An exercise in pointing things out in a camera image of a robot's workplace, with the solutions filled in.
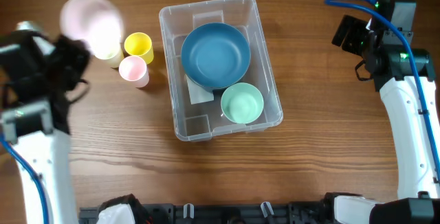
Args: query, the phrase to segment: wooden tabletop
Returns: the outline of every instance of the wooden tabletop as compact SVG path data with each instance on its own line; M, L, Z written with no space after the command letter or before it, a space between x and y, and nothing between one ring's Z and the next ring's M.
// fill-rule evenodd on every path
M19 21L38 22L55 38L67 0L0 0L0 34ZM78 207L133 193L143 203L228 204L319 200L353 192L379 201L397 197L397 160L390 123L372 82L358 82L360 57L331 44L344 14L323 0L256 0L283 122L262 133L210 142L174 134L159 11L207 0L110 0L126 34L153 39L154 74L146 89L93 59L90 93L70 113L69 156ZM427 49L440 73L440 0L417 0L413 47ZM0 223L24 223L14 162L0 155Z

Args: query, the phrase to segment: wood grain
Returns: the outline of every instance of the wood grain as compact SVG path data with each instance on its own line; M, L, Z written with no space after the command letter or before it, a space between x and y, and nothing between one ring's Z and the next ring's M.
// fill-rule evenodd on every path
M54 38L67 0L0 0L0 34L22 20ZM344 14L323 0L256 0L284 111L281 125L210 142L179 141L158 14L168 5L205 0L111 0L126 33L153 39L151 83L143 90L92 60L92 90L70 113L71 173L78 207L133 193L143 203L285 203L347 191L390 201L397 161L386 110L372 82L358 82L360 58L330 42ZM440 63L440 0L417 0L412 45ZM10 159L0 164L0 223L24 223L20 179Z

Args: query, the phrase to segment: plate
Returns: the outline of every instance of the plate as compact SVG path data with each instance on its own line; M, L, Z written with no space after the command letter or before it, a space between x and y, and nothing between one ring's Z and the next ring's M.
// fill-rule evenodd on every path
M208 23L186 37L181 63L186 75L198 85L222 89L245 75L250 65L250 48L235 27Z

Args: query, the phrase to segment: gray plastic container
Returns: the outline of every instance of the gray plastic container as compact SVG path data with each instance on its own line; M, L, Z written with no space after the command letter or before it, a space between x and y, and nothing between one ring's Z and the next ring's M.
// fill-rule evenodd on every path
M264 131L283 120L269 54L255 0L213 0L162 8L159 13L168 82L177 138L186 142L209 140L235 132ZM235 124L222 113L223 91L214 91L214 100L191 104L180 52L185 38L200 25L222 22L233 25L246 37L251 63L240 82L257 87L264 98L261 116L250 124Z

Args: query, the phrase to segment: yellow cup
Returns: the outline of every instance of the yellow cup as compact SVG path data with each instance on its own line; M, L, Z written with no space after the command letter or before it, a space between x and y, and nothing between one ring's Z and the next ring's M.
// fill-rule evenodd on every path
M153 62L153 43L150 36L143 32L130 34L124 42L125 51L132 56L139 56L146 64Z

